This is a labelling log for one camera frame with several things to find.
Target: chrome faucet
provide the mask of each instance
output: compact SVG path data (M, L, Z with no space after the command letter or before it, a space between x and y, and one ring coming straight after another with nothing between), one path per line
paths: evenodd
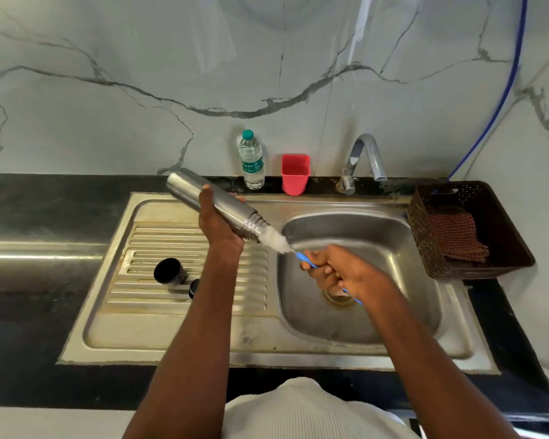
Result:
M354 192L356 192L356 188L354 187L353 183L353 171L354 169L356 169L356 164L360 159L360 154L362 154L362 149L364 147L366 147L366 153L368 154L368 161L370 162L370 167L372 168L372 175L374 175L374 180L386 180L381 159L381 153L378 150L376 140L374 139L374 137L372 137L372 134L366 133L360 135L353 143L350 156L348 157L348 163L346 164L346 167L342 170L342 176L335 186L338 191L343 192L347 195L352 195Z

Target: plastic water bottle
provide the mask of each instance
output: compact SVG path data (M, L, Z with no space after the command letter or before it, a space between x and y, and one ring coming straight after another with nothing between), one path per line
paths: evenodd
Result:
M254 132L245 129L238 145L238 152L242 159L244 182L251 190L259 190L264 186L264 162L262 148L254 138Z

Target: brown plastic basket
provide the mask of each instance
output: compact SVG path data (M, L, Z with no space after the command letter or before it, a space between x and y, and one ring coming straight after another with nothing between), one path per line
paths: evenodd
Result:
M488 246L486 263L447 258L429 224L430 213L468 212L480 243ZM491 279L533 266L534 257L490 186L481 181L419 185L407 210L415 243L427 274L434 279Z

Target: checkered cloth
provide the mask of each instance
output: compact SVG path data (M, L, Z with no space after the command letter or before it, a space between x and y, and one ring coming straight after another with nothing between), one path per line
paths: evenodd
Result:
M443 254L452 259L486 262L488 247L476 237L476 223L470 213L432 214L429 222Z

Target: kitchen sink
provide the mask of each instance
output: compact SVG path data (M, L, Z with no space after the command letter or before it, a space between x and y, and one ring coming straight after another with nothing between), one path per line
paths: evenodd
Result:
M322 212L294 218L282 228L295 250L344 246L388 273L416 314L435 334L441 322L438 283L426 275L409 225L379 212ZM337 342L381 344L363 306L333 299L316 287L291 256L278 257L278 292L283 315L296 330Z
M337 243L391 275L433 337L462 369L498 373L461 281L426 275L404 213L407 197L249 195L246 201L297 250ZM189 283L208 243L197 213L169 194L132 193L60 363L157 363L190 306ZM168 290L156 263L181 260ZM232 308L231 366L393 370L364 308L319 290L293 255L248 241Z

